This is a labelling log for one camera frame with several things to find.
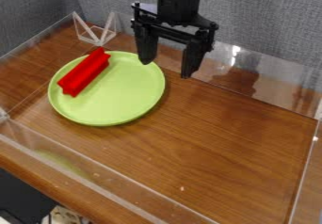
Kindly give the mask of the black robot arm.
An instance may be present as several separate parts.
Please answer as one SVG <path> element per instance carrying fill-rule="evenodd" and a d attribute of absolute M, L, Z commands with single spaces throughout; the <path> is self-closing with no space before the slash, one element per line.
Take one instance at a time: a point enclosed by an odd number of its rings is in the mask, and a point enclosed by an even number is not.
<path fill-rule="evenodd" d="M 199 14 L 201 0 L 158 0 L 158 4 L 132 4 L 131 27 L 139 61 L 147 65 L 156 58 L 159 38 L 184 45 L 182 78 L 201 68 L 205 54 L 213 51 L 219 25 Z"/>

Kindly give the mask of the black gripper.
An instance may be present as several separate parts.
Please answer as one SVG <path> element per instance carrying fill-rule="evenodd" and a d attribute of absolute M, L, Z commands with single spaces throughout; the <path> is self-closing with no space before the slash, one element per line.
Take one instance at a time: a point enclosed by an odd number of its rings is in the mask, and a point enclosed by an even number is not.
<path fill-rule="evenodd" d="M 205 54 L 211 50 L 218 24 L 198 13 L 199 3 L 159 1 L 154 5 L 135 2 L 132 9 L 140 63 L 147 65 L 154 61 L 159 38 L 187 43 L 183 50 L 182 78 L 190 78 L 201 68 Z"/>

